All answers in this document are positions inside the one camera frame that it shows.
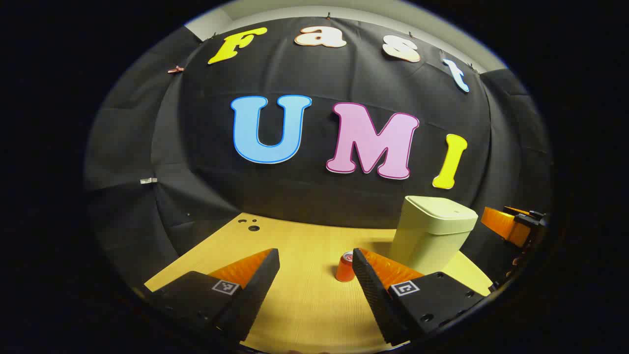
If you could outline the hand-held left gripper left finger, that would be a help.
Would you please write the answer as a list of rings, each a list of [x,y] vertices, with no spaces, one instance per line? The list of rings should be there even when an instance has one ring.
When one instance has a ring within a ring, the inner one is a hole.
[[[152,291],[148,302],[198,334],[246,340],[280,269],[270,248],[204,274],[189,271]]]

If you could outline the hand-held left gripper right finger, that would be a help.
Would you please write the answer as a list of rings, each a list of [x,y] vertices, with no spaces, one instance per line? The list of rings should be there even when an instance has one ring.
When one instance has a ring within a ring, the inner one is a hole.
[[[352,259],[380,334],[393,346],[432,336],[485,298],[442,271],[423,275],[360,247]]]

